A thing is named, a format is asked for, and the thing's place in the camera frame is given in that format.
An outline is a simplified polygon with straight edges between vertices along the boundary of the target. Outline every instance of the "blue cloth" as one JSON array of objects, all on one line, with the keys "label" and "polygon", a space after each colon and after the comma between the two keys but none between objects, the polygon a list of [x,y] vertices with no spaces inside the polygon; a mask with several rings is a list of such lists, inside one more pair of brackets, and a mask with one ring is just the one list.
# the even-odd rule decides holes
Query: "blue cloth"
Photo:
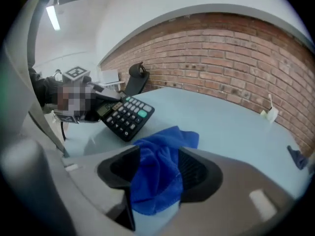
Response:
[{"label": "blue cloth", "polygon": [[131,182],[131,207],[154,215],[181,198],[183,180],[178,169],[178,148],[197,148],[199,134],[181,131],[177,126],[140,139],[140,166]]},{"label": "blue cloth", "polygon": [[300,170],[304,169],[304,167],[309,162],[308,158],[306,158],[299,150],[293,150],[291,146],[287,147],[287,150],[289,151],[295,165]]}]

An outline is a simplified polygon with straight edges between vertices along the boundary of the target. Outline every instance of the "office chair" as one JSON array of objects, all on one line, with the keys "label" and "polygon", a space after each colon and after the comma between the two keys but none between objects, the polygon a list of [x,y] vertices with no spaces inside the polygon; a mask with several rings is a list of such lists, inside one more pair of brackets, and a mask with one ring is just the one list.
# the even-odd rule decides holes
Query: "office chair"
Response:
[{"label": "office chair", "polygon": [[142,63],[140,62],[130,67],[130,78],[124,91],[125,94],[130,96],[140,94],[147,83],[150,73],[144,68]]}]

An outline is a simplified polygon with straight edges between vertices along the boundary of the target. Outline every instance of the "calculator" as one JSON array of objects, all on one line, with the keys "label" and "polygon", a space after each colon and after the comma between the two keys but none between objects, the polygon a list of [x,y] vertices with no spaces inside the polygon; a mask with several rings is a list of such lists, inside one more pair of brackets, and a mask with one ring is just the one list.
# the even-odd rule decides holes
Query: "calculator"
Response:
[{"label": "calculator", "polygon": [[102,122],[125,142],[139,132],[154,111],[152,106],[130,96],[120,102],[106,102],[96,110]]}]

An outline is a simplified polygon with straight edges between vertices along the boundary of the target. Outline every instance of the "calculator keypad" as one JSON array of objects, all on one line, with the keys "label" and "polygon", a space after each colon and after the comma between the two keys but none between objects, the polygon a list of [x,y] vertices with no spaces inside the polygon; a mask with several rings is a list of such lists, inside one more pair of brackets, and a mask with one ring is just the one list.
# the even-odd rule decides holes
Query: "calculator keypad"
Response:
[{"label": "calculator keypad", "polygon": [[154,112],[154,108],[132,97],[115,104],[113,113],[102,119],[122,140],[130,141]]}]

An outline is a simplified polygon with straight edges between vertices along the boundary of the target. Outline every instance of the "red brick wall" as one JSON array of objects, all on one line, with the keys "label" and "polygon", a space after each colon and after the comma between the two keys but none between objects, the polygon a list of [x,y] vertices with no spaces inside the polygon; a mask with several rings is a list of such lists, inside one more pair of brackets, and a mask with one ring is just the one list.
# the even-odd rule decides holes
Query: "red brick wall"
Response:
[{"label": "red brick wall", "polygon": [[266,22],[206,13],[154,26],[115,50],[101,64],[128,69],[143,61],[150,72],[145,91],[176,87],[231,101],[260,113],[268,93],[301,150],[315,147],[315,60],[297,39]]}]

